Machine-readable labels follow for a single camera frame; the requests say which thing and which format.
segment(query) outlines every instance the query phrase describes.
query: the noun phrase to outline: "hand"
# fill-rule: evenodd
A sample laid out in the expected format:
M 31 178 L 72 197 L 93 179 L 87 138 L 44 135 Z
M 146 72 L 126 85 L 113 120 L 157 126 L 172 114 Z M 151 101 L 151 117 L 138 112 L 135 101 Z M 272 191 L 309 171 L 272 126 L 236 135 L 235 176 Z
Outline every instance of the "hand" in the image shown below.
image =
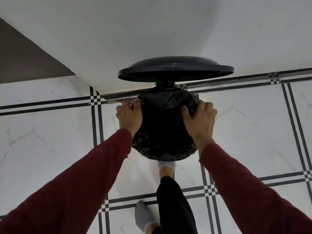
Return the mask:
M 182 107 L 182 115 L 185 128 L 195 142 L 200 155 L 207 145 L 214 143 L 213 126 L 218 112 L 213 108 L 212 103 L 205 103 L 201 100 L 196 103 L 198 107 L 193 118 L 186 106 Z
M 121 106 L 116 107 L 116 111 L 116 117 L 119 120 L 119 128 L 130 131 L 133 138 L 142 125 L 140 100 L 138 98 L 131 102 L 124 100 L 121 102 Z

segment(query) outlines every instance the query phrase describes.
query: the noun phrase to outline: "dark brown surface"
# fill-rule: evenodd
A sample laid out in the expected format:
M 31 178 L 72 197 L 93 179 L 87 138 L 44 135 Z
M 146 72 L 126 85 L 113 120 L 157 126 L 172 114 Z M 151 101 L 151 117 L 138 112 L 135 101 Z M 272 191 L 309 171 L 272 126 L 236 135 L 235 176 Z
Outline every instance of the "dark brown surface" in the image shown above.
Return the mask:
M 0 84 L 74 75 L 0 18 Z

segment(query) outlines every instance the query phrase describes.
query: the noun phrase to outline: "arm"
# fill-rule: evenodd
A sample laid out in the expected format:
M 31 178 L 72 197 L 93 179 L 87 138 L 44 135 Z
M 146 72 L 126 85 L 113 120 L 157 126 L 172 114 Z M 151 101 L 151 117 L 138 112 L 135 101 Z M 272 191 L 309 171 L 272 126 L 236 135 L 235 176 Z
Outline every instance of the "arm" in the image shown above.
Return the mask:
M 1 234 L 86 233 L 142 124 L 140 101 L 118 106 L 120 129 L 0 221 Z
M 185 128 L 218 192 L 242 233 L 311 233 L 312 220 L 230 157 L 212 139 L 217 111 L 198 102 L 193 118 L 182 109 Z

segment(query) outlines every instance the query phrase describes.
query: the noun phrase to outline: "person's left hand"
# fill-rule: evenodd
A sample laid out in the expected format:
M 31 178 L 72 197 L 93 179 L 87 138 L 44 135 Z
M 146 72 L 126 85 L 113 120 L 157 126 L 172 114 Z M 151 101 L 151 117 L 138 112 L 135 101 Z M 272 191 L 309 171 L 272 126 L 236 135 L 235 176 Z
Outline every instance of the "person's left hand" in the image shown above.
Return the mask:
M 119 120 L 119 128 L 130 131 L 132 138 L 142 125 L 141 102 L 138 98 L 134 101 L 124 100 L 121 106 L 116 107 L 116 117 Z

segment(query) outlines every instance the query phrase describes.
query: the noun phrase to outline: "black pants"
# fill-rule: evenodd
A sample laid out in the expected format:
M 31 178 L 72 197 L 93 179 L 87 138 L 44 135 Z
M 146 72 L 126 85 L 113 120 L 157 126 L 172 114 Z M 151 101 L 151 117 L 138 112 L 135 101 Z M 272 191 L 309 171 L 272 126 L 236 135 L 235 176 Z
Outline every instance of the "black pants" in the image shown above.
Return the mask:
M 170 177 L 163 177 L 157 189 L 160 227 L 153 234 L 197 234 L 193 212 L 180 186 Z

